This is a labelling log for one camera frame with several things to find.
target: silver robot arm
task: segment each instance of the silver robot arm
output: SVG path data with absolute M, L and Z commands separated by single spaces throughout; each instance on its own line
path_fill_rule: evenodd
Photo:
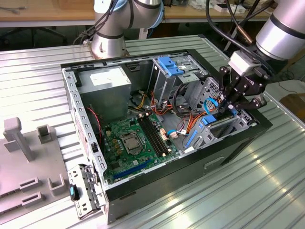
M 95 0 L 95 20 L 99 20 L 109 4 Z M 118 0 L 113 13 L 102 19 L 105 24 L 94 35 L 91 49 L 97 58 L 125 56 L 126 48 L 124 30 L 154 28 L 163 20 L 164 6 L 162 0 Z
M 223 92 L 218 110 L 233 107 L 257 109 L 266 105 L 262 93 L 274 73 L 277 73 L 305 46 L 305 0 L 277 0 L 279 5 L 256 36 L 256 44 L 248 47 L 258 58 L 244 49 L 235 51 L 230 67 L 221 67 L 220 88 Z M 278 71 L 265 66 L 278 67 Z M 255 95 L 252 101 L 243 96 Z
M 256 36 L 256 46 L 276 60 L 293 58 L 305 45 L 305 0 L 279 0 Z

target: ram slot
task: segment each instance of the ram slot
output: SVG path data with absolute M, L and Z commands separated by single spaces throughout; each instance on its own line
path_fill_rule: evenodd
M 150 144 L 154 148 L 157 156 L 160 157 L 163 156 L 163 154 L 167 154 L 167 148 L 165 147 L 162 139 L 155 131 L 150 120 L 148 118 L 140 118 L 138 119 L 138 123 L 140 124 L 140 127 L 144 131 L 145 135 L 147 136 Z

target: slotted metal table surface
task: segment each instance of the slotted metal table surface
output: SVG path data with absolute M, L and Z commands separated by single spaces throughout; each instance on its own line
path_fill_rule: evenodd
M 128 41 L 126 45 L 131 55 L 195 48 L 216 69 L 227 63 L 220 51 L 198 36 Z M 1 52 L 0 133 L 2 120 L 13 116 L 22 121 L 22 132 L 49 124 L 56 128 L 66 168 L 86 162 L 60 64 L 92 59 L 84 45 Z M 66 197 L 2 228 L 304 228 L 304 129 L 278 102 L 267 100 L 260 111 L 273 127 L 233 162 L 112 225 L 106 225 L 102 213 L 79 221 L 74 204 Z

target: motherboard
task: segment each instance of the motherboard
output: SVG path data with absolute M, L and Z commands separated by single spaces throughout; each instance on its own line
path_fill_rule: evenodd
M 163 128 L 155 114 L 111 123 L 102 129 L 106 133 L 104 158 L 108 168 L 104 177 L 108 184 L 179 155 L 171 139 L 161 134 Z

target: expansion slot bracket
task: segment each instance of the expansion slot bracket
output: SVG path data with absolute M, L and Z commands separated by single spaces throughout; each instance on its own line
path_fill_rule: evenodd
M 83 219 L 98 210 L 104 211 L 106 198 L 101 184 L 97 182 L 93 167 L 77 165 L 69 170 L 68 174 L 71 184 L 70 194 L 77 192 L 79 195 L 79 198 L 74 200 L 78 218 Z

